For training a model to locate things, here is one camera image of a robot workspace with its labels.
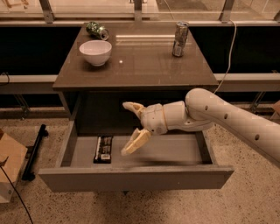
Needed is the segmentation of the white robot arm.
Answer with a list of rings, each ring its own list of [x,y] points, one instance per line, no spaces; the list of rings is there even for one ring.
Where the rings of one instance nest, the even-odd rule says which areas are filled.
[[[129,155],[145,145],[153,135],[170,130],[202,131],[217,123],[275,165],[280,164],[280,125],[238,108],[203,88],[190,90],[183,101],[148,107],[126,101],[142,124],[122,148]]]

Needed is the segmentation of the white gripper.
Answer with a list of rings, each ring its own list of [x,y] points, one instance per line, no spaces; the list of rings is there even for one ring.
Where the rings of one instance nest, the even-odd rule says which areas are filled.
[[[144,129],[135,129],[129,141],[121,150],[123,156],[132,154],[144,146],[152,135],[163,135],[167,132],[164,107],[161,104],[150,105],[147,108],[137,102],[126,101],[122,106],[133,112],[140,119]]]

